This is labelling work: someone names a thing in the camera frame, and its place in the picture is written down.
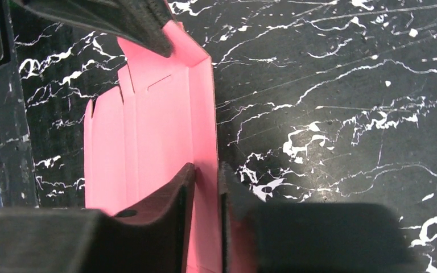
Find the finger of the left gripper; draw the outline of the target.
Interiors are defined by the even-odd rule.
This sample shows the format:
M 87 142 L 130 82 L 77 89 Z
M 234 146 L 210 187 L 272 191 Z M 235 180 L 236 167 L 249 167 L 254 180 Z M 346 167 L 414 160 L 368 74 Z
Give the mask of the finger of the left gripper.
M 174 15 L 166 1 L 156 0 L 31 0 L 15 1 L 48 20 L 113 34 L 163 57 L 172 45 L 162 28 Z

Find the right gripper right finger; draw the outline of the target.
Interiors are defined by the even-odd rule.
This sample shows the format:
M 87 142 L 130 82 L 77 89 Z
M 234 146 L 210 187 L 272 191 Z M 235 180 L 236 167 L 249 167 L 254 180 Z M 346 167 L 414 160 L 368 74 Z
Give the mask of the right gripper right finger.
M 418 262 L 385 206 L 264 202 L 218 168 L 224 272 L 415 272 Z

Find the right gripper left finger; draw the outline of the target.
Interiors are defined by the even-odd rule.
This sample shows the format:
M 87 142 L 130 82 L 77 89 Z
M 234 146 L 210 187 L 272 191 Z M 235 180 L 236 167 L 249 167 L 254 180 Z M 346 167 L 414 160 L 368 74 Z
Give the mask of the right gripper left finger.
M 0 208 L 0 272 L 185 272 L 195 166 L 114 216 Z

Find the pink paper box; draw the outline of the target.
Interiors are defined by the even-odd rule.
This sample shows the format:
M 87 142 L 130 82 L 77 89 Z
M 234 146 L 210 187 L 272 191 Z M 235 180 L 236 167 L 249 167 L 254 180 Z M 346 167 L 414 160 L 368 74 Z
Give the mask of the pink paper box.
M 159 56 L 126 39 L 119 85 L 88 103 L 85 113 L 85 203 L 109 216 L 195 166 L 185 272 L 224 272 L 222 206 L 211 57 L 169 21 L 172 45 Z

